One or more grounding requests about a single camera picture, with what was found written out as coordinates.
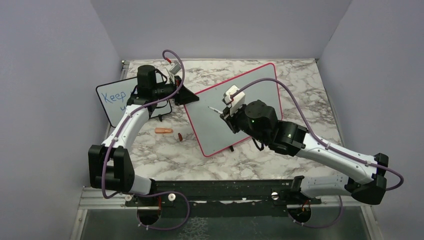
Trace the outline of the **white marker pen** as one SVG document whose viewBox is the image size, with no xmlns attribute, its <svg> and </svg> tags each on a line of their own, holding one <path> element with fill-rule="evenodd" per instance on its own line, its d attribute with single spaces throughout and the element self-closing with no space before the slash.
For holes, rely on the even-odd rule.
<svg viewBox="0 0 424 240">
<path fill-rule="evenodd" d="M 214 107 L 208 106 L 208 108 L 209 108 L 210 110 L 212 110 L 213 112 L 215 112 L 215 113 L 219 114 L 219 115 L 223 114 L 223 112 L 222 112 L 222 111 L 220 111 L 220 110 L 218 110 L 218 109 L 216 109 L 216 108 L 214 108 Z"/>
</svg>

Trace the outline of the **red framed whiteboard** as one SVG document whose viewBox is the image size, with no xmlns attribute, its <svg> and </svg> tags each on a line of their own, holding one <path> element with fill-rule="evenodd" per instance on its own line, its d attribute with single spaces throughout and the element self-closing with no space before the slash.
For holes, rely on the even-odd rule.
<svg viewBox="0 0 424 240">
<path fill-rule="evenodd" d="M 220 114 L 226 107 L 248 105 L 260 100 L 283 118 L 281 87 L 274 82 L 276 66 L 269 62 L 196 93 L 198 101 L 184 106 L 189 122 L 205 157 L 217 154 L 249 138 L 242 131 L 233 133 Z"/>
</svg>

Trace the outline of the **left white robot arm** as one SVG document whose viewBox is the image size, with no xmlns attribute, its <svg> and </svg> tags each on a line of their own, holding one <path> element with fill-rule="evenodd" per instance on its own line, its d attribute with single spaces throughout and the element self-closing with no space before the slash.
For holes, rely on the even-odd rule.
<svg viewBox="0 0 424 240">
<path fill-rule="evenodd" d="M 94 144 L 88 150 L 91 187 L 115 194 L 138 194 L 138 199 L 147 206 L 155 203 L 157 191 L 153 188 L 153 180 L 135 174 L 130 147 L 159 103 L 173 100 L 178 106 L 199 101 L 178 76 L 178 72 L 183 71 L 183 65 L 174 61 L 167 69 L 168 82 L 157 82 L 157 68 L 152 65 L 138 67 L 137 84 L 126 102 L 122 119 L 102 144 Z"/>
</svg>

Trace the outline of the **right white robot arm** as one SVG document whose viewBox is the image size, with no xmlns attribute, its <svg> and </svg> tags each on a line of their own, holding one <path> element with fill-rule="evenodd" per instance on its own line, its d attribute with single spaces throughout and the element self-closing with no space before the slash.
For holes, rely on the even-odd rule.
<svg viewBox="0 0 424 240">
<path fill-rule="evenodd" d="M 321 196 L 351 196 L 368 205 L 382 202 L 387 188 L 387 155 L 365 155 L 315 139 L 306 127 L 279 120 L 275 109 L 260 100 L 242 104 L 233 113 L 225 107 L 219 116 L 234 134 L 243 132 L 252 137 L 260 151 L 268 147 L 277 154 L 312 160 L 338 171 L 324 177 L 296 176 L 288 190 L 292 202 L 300 204 Z"/>
</svg>

